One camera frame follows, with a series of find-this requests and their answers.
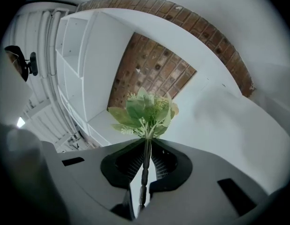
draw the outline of white wall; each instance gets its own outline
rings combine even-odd
[[[219,155],[268,193],[287,183],[290,137],[251,100],[236,98],[196,74],[174,101],[180,112],[162,139]]]

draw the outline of pipe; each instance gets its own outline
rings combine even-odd
[[[56,103],[54,102],[54,96],[50,87],[50,82],[48,79],[48,70],[47,70],[47,63],[46,63],[46,31],[47,31],[47,24],[48,19],[50,16],[50,12],[46,11],[43,13],[42,16],[42,23],[40,27],[40,38],[39,38],[39,46],[38,46],[38,56],[39,56],[39,67],[40,67],[40,75],[42,77],[42,80],[44,82],[44,89],[49,97],[49,100],[52,104],[53,111],[55,112],[55,115],[57,117],[57,120],[61,123],[61,126],[69,133],[74,134],[71,129],[67,126],[64,119],[61,116],[60,111],[58,110],[58,107],[56,106]]]
[[[56,12],[59,12],[59,11],[66,12],[65,16],[67,16],[70,10],[67,8],[58,7],[52,12],[51,16],[53,16]]]
[[[50,39],[49,39],[49,64],[50,64],[50,75],[51,75],[51,81],[53,84],[53,90],[57,98],[57,102],[59,105],[59,109],[67,121],[67,124],[70,126],[70,129],[76,133],[77,130],[73,124],[72,119],[69,119],[69,117],[63,112],[63,105],[61,103],[61,97],[59,96],[59,91],[57,87],[57,77],[56,77],[56,65],[55,65],[55,39],[56,39],[56,33],[59,25],[59,21],[61,19],[61,12],[57,11],[53,15],[53,22],[52,22],[52,27],[51,27],[51,34],[50,34]]]

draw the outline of plant stem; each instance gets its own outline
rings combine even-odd
[[[150,163],[150,156],[151,156],[151,141],[153,138],[153,133],[146,131],[145,137],[145,148],[144,148],[144,159],[143,159],[143,171],[142,171],[142,179],[141,179],[141,189],[140,189],[140,197],[139,197],[139,209],[138,213],[144,209],[144,204],[146,202],[146,192],[147,192],[147,183],[148,183],[148,168]]]

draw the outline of leaf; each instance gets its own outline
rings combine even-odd
[[[131,128],[139,128],[141,127],[141,123],[137,119],[131,118],[127,111],[123,108],[119,107],[109,107],[109,113],[120,123]]]
[[[171,110],[171,119],[173,119],[174,118],[174,116],[175,116],[175,112],[173,111],[173,110]]]
[[[140,87],[139,91],[137,92],[137,99],[143,100],[144,97],[147,97],[148,93],[146,92],[145,88]]]
[[[134,130],[131,129],[131,128],[127,128],[127,127],[125,127],[125,128],[123,128],[123,129],[121,130],[121,133],[122,133],[122,134],[127,134],[127,135],[132,135],[132,134],[134,134]]]
[[[166,118],[164,120],[164,122],[162,123],[162,126],[164,127],[168,127],[170,125],[171,122],[171,104],[172,104],[172,99],[170,94],[167,92],[167,98],[168,98],[168,102],[169,102],[169,109],[168,109],[168,113],[166,115]]]
[[[142,100],[127,100],[126,111],[133,119],[140,119],[144,116],[145,103]]]
[[[164,127],[164,126],[160,126],[160,127],[155,128],[154,135],[160,136],[160,135],[164,134],[165,131],[167,130],[167,128],[168,127]]]
[[[163,121],[167,117],[168,111],[169,111],[169,105],[167,105],[162,110],[158,111],[158,113],[156,114],[155,120],[157,122]]]
[[[171,111],[174,111],[174,115],[177,115],[179,113],[179,109],[176,103],[172,103]]]
[[[137,99],[143,100],[146,107],[151,107],[154,105],[154,94],[148,94],[143,87],[141,87],[137,92]]]
[[[122,129],[124,127],[124,125],[122,125],[122,124],[111,124],[111,126],[117,131],[122,131]]]

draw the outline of black slot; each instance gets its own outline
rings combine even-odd
[[[217,181],[237,213],[242,216],[256,207],[256,204],[242,191],[242,189],[232,180],[223,179]]]
[[[84,159],[82,157],[75,157],[75,158],[63,160],[62,163],[65,166],[69,166],[69,165],[73,165],[73,164],[80,163],[80,162],[83,162],[83,161],[84,161]]]

